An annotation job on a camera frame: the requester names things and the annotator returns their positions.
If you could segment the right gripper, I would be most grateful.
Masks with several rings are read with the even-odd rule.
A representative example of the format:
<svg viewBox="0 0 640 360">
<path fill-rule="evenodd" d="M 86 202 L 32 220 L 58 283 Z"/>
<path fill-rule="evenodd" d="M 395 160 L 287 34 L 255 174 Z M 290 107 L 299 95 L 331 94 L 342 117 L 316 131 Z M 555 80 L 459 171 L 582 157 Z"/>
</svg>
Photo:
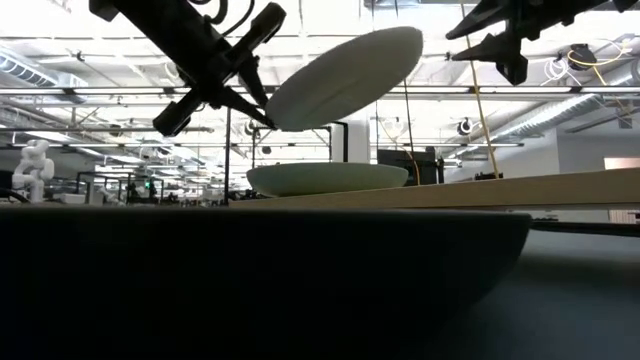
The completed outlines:
<svg viewBox="0 0 640 360">
<path fill-rule="evenodd" d="M 492 62 L 512 85 L 526 81 L 528 59 L 521 39 L 536 40 L 540 32 L 558 23 L 571 25 L 576 15 L 608 0 L 480 0 L 446 35 L 454 40 L 500 21 L 508 20 L 508 32 L 488 34 L 479 44 L 452 56 L 453 61 Z"/>
</svg>

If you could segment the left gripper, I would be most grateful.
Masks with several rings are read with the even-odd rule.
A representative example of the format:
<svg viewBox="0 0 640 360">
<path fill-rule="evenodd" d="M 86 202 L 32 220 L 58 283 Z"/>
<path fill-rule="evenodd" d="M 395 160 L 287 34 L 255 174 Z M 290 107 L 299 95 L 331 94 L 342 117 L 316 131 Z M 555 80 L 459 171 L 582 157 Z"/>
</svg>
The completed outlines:
<svg viewBox="0 0 640 360">
<path fill-rule="evenodd" d="M 200 14 L 195 0 L 89 0 L 94 15 L 112 21 L 124 15 L 176 65 L 190 91 L 173 101 L 153 120 L 162 135 L 173 137 L 187 127 L 199 106 L 226 106 L 270 129 L 276 126 L 261 111 L 268 97 L 258 74 L 253 51 L 281 28 L 285 10 L 269 3 L 251 21 L 248 32 L 234 45 Z"/>
</svg>

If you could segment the pale mint round plate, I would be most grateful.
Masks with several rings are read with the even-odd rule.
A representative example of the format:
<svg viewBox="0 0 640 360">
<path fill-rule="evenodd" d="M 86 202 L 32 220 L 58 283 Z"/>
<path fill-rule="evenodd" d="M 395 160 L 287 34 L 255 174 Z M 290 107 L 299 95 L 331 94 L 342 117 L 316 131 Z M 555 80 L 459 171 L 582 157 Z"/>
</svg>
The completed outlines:
<svg viewBox="0 0 640 360">
<path fill-rule="evenodd" d="M 283 131 L 306 131 L 341 120 L 403 82 L 423 54 L 423 33 L 411 26 L 372 31 L 323 53 L 273 93 L 265 115 Z"/>
<path fill-rule="evenodd" d="M 276 164 L 246 173 L 251 187 L 269 197 L 403 187 L 408 175 L 399 167 L 351 162 Z"/>
</svg>

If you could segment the black round plate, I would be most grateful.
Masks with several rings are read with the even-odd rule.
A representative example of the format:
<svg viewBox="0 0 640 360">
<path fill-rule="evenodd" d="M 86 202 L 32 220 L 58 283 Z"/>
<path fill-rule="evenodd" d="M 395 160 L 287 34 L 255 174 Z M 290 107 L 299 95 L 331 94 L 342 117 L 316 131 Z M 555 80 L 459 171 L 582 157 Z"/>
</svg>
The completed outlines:
<svg viewBox="0 0 640 360">
<path fill-rule="evenodd" d="M 0 208 L 0 360 L 407 360 L 527 214 Z"/>
</svg>

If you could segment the long ceiling light bar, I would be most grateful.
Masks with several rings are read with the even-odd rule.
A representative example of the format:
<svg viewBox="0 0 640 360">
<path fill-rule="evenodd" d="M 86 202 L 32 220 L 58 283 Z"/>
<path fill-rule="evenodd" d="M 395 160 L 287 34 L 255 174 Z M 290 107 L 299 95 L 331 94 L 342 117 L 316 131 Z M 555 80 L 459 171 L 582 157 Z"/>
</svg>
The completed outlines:
<svg viewBox="0 0 640 360">
<path fill-rule="evenodd" d="M 640 86 L 479 86 L 480 94 L 490 95 L 565 95 L 565 94 L 636 94 Z M 408 86 L 394 87 L 391 93 L 409 94 L 474 94 L 473 86 Z M 174 95 L 186 94 L 187 87 L 82 87 L 82 88 L 0 88 L 0 95 L 6 96 L 53 96 L 53 95 Z"/>
</svg>

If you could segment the black computer case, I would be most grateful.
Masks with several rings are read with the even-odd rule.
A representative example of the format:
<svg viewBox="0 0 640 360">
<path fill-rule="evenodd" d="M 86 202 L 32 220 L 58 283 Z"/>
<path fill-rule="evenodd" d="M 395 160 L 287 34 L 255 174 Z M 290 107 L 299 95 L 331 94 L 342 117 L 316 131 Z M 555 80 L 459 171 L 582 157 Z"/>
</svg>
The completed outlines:
<svg viewBox="0 0 640 360">
<path fill-rule="evenodd" d="M 377 162 L 406 170 L 408 178 L 405 186 L 444 183 L 444 161 L 436 158 L 433 148 L 428 148 L 425 152 L 378 149 Z"/>
</svg>

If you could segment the distant black rack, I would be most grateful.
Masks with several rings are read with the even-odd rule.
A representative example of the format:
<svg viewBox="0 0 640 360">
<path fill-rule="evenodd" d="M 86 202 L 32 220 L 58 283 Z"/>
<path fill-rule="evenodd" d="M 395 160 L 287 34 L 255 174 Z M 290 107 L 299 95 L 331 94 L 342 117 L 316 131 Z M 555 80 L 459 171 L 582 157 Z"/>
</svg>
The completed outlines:
<svg viewBox="0 0 640 360">
<path fill-rule="evenodd" d="M 75 176 L 75 190 L 86 188 L 86 202 L 116 206 L 159 205 L 165 196 L 165 181 L 159 177 L 134 172 L 82 171 Z"/>
</svg>

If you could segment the white robot figure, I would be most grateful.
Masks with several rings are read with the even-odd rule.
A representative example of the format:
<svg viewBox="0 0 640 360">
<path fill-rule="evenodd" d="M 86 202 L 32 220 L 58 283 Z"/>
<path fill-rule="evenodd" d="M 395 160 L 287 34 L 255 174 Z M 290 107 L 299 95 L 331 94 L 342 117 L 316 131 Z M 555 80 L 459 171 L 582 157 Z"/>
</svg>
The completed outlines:
<svg viewBox="0 0 640 360">
<path fill-rule="evenodd" d="M 46 155 L 49 147 L 46 140 L 29 140 L 12 175 L 12 189 L 27 190 L 31 203 L 43 201 L 45 182 L 54 177 L 55 163 Z"/>
</svg>

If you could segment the blue table mat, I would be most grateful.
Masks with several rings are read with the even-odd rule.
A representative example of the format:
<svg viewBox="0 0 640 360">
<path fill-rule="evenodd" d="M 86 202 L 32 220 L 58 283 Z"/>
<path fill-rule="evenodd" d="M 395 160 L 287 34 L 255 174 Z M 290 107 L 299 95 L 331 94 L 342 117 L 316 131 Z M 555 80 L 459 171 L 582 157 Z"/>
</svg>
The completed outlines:
<svg viewBox="0 0 640 360">
<path fill-rule="evenodd" d="M 640 360 L 640 237 L 530 232 L 512 272 L 412 360 Z"/>
</svg>

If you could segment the wooden shelf with black frame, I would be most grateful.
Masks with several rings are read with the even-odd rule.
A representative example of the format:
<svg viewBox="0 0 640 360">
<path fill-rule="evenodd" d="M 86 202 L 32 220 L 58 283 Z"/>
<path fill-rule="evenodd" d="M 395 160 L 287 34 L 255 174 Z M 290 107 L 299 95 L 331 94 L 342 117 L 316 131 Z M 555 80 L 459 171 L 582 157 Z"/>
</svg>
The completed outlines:
<svg viewBox="0 0 640 360">
<path fill-rule="evenodd" d="M 234 201 L 232 209 L 625 209 L 640 168 Z"/>
</svg>

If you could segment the pink wall panel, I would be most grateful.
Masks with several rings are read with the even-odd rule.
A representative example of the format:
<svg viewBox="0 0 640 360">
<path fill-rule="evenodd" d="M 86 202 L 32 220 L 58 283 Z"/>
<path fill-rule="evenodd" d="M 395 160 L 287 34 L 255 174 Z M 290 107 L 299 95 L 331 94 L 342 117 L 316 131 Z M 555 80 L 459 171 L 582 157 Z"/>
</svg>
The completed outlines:
<svg viewBox="0 0 640 360">
<path fill-rule="evenodd" d="M 640 168 L 640 157 L 605 158 L 606 170 Z"/>
</svg>

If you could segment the black table frame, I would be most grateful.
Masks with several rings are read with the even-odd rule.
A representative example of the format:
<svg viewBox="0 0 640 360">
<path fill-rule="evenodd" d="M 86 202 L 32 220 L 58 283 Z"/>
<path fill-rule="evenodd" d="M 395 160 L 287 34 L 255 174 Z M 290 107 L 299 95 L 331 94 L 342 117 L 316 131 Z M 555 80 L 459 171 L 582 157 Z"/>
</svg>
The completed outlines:
<svg viewBox="0 0 640 360">
<path fill-rule="evenodd" d="M 531 229 L 537 231 L 607 235 L 640 238 L 639 224 L 580 223 L 534 220 Z"/>
</svg>

